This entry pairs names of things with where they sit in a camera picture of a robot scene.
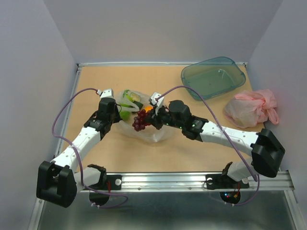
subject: clear plastic bag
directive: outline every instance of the clear plastic bag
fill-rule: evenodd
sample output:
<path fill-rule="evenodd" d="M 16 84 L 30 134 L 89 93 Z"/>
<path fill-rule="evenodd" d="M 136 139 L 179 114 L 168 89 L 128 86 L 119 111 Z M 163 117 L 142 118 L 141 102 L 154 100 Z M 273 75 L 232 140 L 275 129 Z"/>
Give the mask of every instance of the clear plastic bag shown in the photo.
<path fill-rule="evenodd" d="M 255 127 L 268 119 L 276 125 L 279 123 L 276 107 L 277 101 L 270 90 L 243 91 L 228 102 L 224 115 L 239 128 Z"/>
<path fill-rule="evenodd" d="M 116 124 L 117 129 L 121 133 L 129 137 L 139 138 L 151 143 L 165 140 L 173 135 L 174 128 L 168 126 L 163 126 L 159 130 L 157 130 L 153 126 L 147 126 L 145 130 L 141 130 L 139 132 L 135 131 L 132 127 L 132 123 L 134 121 L 134 117 L 137 116 L 136 112 L 140 111 L 140 104 L 136 105 L 134 100 L 132 100 L 130 97 L 125 96 L 127 93 L 135 94 L 135 97 L 133 99 L 138 98 L 137 102 L 143 105 L 141 109 L 149 106 L 149 95 L 133 90 L 125 90 L 120 92 L 116 97 L 116 102 L 120 105 L 119 110 L 130 112 L 130 117 L 128 120 L 120 121 Z"/>

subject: gray floor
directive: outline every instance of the gray floor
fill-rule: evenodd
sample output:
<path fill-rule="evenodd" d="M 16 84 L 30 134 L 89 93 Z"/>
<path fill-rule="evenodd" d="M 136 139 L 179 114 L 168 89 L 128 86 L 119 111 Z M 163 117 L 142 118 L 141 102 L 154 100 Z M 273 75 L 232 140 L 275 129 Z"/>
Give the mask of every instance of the gray floor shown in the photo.
<path fill-rule="evenodd" d="M 243 192 L 242 200 L 253 192 Z M 90 206 L 88 193 L 69 208 L 46 202 L 40 230 L 294 230 L 284 192 L 259 192 L 242 207 L 220 201 L 218 193 L 133 193 L 115 209 Z"/>

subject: bunch of red grapes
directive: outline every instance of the bunch of red grapes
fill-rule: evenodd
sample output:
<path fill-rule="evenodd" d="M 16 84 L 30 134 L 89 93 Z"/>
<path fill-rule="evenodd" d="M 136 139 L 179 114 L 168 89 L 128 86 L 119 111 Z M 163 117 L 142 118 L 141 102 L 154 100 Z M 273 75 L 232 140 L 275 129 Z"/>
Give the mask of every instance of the bunch of red grapes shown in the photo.
<path fill-rule="evenodd" d="M 150 123 L 145 122 L 145 117 L 149 115 L 150 111 L 146 112 L 146 110 L 138 111 L 138 116 L 134 118 L 134 122 L 132 126 L 134 127 L 134 130 L 139 132 L 141 130 L 144 130 L 146 126 L 150 126 Z"/>

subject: plastic container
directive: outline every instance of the plastic container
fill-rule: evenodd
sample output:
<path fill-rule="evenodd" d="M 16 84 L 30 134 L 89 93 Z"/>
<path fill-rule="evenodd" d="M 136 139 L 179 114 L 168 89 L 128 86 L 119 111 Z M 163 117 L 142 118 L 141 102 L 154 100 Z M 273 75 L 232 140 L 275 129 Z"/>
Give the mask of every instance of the plastic container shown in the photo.
<path fill-rule="evenodd" d="M 181 80 L 207 100 L 242 86 L 246 76 L 232 59 L 216 57 L 185 67 Z M 187 90 L 195 100 L 201 100 L 194 92 Z"/>

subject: gray wall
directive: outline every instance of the gray wall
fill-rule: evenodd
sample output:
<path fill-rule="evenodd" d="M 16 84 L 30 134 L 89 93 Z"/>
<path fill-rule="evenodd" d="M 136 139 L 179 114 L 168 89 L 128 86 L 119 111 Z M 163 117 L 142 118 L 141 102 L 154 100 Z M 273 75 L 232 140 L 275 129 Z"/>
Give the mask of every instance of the gray wall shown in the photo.
<path fill-rule="evenodd" d="M 44 0 L 78 63 L 247 61 L 282 0 Z"/>
<path fill-rule="evenodd" d="M 307 223 L 307 1 L 284 0 L 248 63 L 254 89 L 271 89 L 280 124 L 267 127 L 283 143 L 282 168 L 289 170 Z"/>
<path fill-rule="evenodd" d="M 2 1 L 0 30 L 0 229 L 24 230 L 38 166 L 55 150 L 50 128 L 76 69 L 42 0 Z"/>

